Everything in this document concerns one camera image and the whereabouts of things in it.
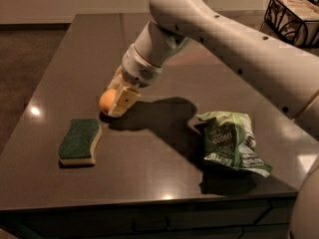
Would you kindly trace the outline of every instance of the floor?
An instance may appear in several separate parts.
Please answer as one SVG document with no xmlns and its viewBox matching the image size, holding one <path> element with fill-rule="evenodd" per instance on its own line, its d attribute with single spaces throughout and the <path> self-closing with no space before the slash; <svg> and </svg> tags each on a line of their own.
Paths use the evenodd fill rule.
<svg viewBox="0 0 319 239">
<path fill-rule="evenodd" d="M 0 31 L 0 153 L 66 30 Z M 0 229 L 0 239 L 16 238 Z"/>
</svg>

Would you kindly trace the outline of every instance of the green scouring pad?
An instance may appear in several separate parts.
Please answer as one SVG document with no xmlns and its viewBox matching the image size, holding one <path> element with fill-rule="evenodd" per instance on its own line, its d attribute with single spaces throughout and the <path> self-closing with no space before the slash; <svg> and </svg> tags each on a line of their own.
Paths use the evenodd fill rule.
<svg viewBox="0 0 319 239">
<path fill-rule="evenodd" d="M 102 130 L 97 119 L 71 119 L 71 126 L 59 147 L 64 165 L 94 165 L 94 150 Z"/>
</svg>

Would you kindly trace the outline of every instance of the table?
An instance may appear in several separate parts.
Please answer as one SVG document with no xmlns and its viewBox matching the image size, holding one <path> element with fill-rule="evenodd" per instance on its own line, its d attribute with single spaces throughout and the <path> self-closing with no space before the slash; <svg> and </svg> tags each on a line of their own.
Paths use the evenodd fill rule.
<svg viewBox="0 0 319 239">
<path fill-rule="evenodd" d="M 75 17 L 0 155 L 4 229 L 21 238 L 285 233 L 319 144 L 199 44 L 171 58 L 122 118 L 101 115 L 100 95 L 150 18 Z M 210 111 L 249 114 L 271 176 L 202 164 L 195 115 Z M 103 129 L 97 164 L 65 168 L 59 145 L 70 120 L 83 118 Z"/>
</svg>

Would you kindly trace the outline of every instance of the green chip bag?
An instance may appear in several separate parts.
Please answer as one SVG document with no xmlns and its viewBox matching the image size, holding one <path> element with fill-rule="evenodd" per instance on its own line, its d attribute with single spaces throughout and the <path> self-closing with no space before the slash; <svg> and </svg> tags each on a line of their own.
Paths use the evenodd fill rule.
<svg viewBox="0 0 319 239">
<path fill-rule="evenodd" d="M 196 116 L 204 121 L 205 163 L 270 175 L 272 167 L 255 153 L 256 141 L 247 114 L 209 112 Z"/>
</svg>

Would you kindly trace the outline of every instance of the chip bag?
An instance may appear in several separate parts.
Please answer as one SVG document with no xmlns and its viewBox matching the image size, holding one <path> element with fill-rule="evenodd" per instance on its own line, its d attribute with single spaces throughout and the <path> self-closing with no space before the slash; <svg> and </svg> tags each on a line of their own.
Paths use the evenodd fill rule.
<svg viewBox="0 0 319 239">
<path fill-rule="evenodd" d="M 204 121 L 205 163 L 270 175 L 272 167 L 255 153 L 256 141 L 247 114 L 209 112 L 196 116 Z"/>
</svg>

